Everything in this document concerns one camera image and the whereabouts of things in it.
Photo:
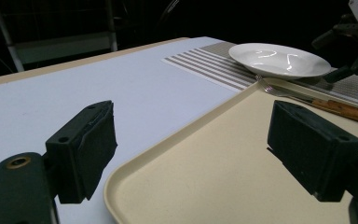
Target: tray rim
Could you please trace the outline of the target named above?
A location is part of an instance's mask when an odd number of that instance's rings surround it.
[[[265,78],[265,80],[268,83],[273,83],[278,86],[283,86],[286,88],[289,88],[294,91],[300,91],[307,95],[319,97],[321,99],[325,100],[336,100],[339,102],[343,102],[349,105],[356,105],[357,104],[349,101],[344,101],[342,99],[339,99],[335,96],[331,96],[319,91],[315,91],[312,89],[308,89],[305,87],[302,87],[300,85],[297,85],[295,83],[288,82],[286,80],[281,80],[277,78]],[[223,102],[222,104],[216,106],[215,108],[211,109],[210,111],[206,112],[205,114],[199,116],[198,118],[194,119],[187,125],[185,125],[183,128],[179,129],[177,132],[165,137],[152,147],[149,147],[139,155],[135,156],[131,160],[121,164],[118,166],[116,170],[111,172],[111,174],[106,178],[104,187],[103,187],[103,200],[105,203],[106,208],[108,209],[109,213],[112,215],[113,219],[117,223],[126,223],[125,216],[122,216],[122,214],[114,208],[114,206],[109,202],[109,195],[112,194],[112,192],[115,192],[115,190],[120,186],[120,182],[123,181],[128,175],[136,172],[143,166],[150,163],[152,160],[156,159],[158,155],[161,155],[162,153],[170,150],[171,147],[174,145],[180,143],[187,137],[189,137],[192,133],[195,133],[197,130],[202,129],[205,125],[207,125],[209,122],[213,121],[215,118],[219,117],[220,115],[224,114],[226,111],[228,111],[233,106],[239,104],[242,100],[246,99],[250,95],[252,95],[256,91],[262,91],[261,85],[256,82],[246,88],[243,91],[240,91],[239,93],[235,94],[233,97],[228,99],[227,101]]]

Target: beige tray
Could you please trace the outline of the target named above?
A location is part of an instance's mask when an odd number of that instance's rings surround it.
[[[104,187],[115,221],[349,223],[348,192],[340,203],[319,203],[266,150],[273,101],[301,103],[259,88],[252,85],[115,170]],[[309,109],[358,137],[358,122]]]

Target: knife handle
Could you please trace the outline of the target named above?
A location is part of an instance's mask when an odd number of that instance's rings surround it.
[[[341,117],[358,121],[358,107],[342,104],[333,100],[325,101],[320,99],[312,101],[312,105],[322,110],[340,115]]]

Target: ribbed mat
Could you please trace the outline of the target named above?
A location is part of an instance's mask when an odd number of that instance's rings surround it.
[[[255,83],[255,78],[228,55],[228,50],[233,46],[233,43],[221,42],[173,55],[162,61],[230,90],[241,91]],[[291,82],[358,104],[358,76],[347,77],[336,83],[328,83],[321,77],[301,78]]]

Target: dark floor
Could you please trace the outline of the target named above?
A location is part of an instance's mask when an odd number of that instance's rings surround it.
[[[8,20],[11,30],[16,28],[13,41],[29,41],[36,38],[52,38],[58,35],[77,35],[82,32],[104,29],[106,17],[101,11],[73,14],[56,13],[49,18],[44,13],[37,16],[28,10],[38,10],[50,7],[54,1],[48,0],[19,0],[16,4],[9,2],[5,9],[21,12]],[[66,0],[80,7],[100,7],[87,0]],[[341,38],[324,49],[315,49],[311,42],[330,30],[340,22],[341,15],[350,13],[348,3],[338,0],[309,0],[309,1],[257,1],[247,2],[227,0],[211,2],[198,0],[180,1],[174,10],[168,14],[168,19],[155,29],[165,7],[171,0],[114,0],[117,25],[125,25],[126,21],[139,22],[137,29],[117,31],[119,49],[127,49],[160,40],[181,36],[197,37],[210,36],[232,43],[272,43],[307,50],[323,56],[333,66],[350,63],[358,54],[358,43],[351,39]],[[136,13],[128,11],[135,8]],[[68,62],[89,57],[107,50],[96,51],[72,57],[25,65],[25,69],[35,69],[55,63]],[[15,72],[15,66],[8,54],[5,40],[0,31],[0,76]]]

